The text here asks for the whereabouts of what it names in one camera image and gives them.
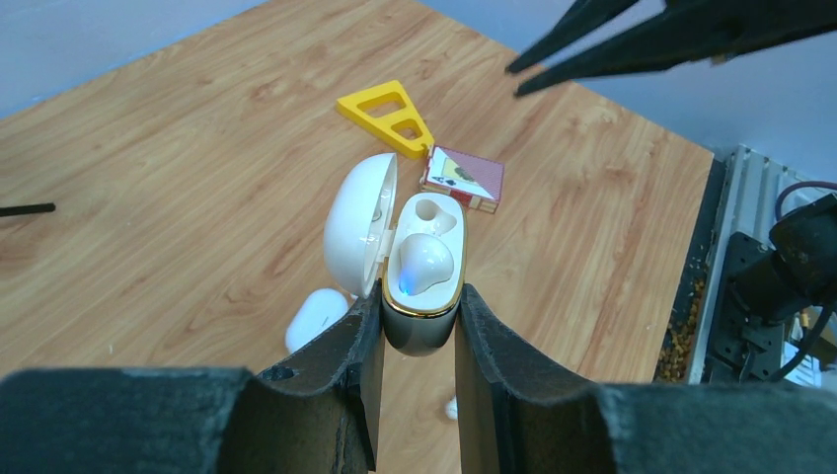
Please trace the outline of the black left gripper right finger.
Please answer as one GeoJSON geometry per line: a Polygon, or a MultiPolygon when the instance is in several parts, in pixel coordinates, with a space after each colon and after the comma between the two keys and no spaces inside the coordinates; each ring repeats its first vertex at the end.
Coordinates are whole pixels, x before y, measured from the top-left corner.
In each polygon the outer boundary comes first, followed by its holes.
{"type": "Polygon", "coordinates": [[[455,333],[466,473],[832,473],[836,397],[790,383],[597,383],[462,290],[455,333]]]}

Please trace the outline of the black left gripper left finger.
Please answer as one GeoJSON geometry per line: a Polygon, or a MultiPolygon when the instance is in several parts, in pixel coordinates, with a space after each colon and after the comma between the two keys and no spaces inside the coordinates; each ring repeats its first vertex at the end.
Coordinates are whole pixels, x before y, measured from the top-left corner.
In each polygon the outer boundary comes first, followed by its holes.
{"type": "Polygon", "coordinates": [[[374,286],[331,328],[259,373],[61,367],[1,382],[5,473],[367,473],[384,342],[374,286]]]}

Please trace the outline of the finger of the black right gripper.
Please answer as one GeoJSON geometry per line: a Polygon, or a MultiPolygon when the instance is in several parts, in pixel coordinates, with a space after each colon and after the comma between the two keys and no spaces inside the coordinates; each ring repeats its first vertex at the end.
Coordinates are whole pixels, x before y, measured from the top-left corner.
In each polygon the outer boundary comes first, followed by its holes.
{"type": "Polygon", "coordinates": [[[514,95],[522,98],[571,80],[737,57],[835,29],[833,1],[668,1],[661,13],[525,80],[514,95]]]}
{"type": "Polygon", "coordinates": [[[510,62],[505,72],[520,73],[612,21],[638,0],[576,0],[553,28],[510,62]]]}

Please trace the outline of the white stem earbud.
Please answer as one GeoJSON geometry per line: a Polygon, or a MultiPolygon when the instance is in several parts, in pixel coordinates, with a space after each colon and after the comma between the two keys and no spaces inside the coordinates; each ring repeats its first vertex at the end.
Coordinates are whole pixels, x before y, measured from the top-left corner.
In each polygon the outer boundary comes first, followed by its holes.
{"type": "Polygon", "coordinates": [[[426,233],[407,236],[399,248],[399,290],[416,296],[453,276],[454,261],[442,240],[426,233]]]}

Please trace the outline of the white gold-trimmed earbud case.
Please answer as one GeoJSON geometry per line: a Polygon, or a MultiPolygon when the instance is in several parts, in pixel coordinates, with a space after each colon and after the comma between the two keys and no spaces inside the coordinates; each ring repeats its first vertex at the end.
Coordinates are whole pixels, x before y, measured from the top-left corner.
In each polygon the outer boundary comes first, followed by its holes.
{"type": "Polygon", "coordinates": [[[328,271],[347,292],[381,308],[389,344],[406,356],[427,356],[452,333],[464,285],[467,225],[452,197],[417,193],[396,206],[398,160],[373,155],[355,165],[337,191],[324,228],[328,271]],[[434,235],[452,253],[453,276],[416,296],[398,287],[399,248],[414,233],[434,235]]]}

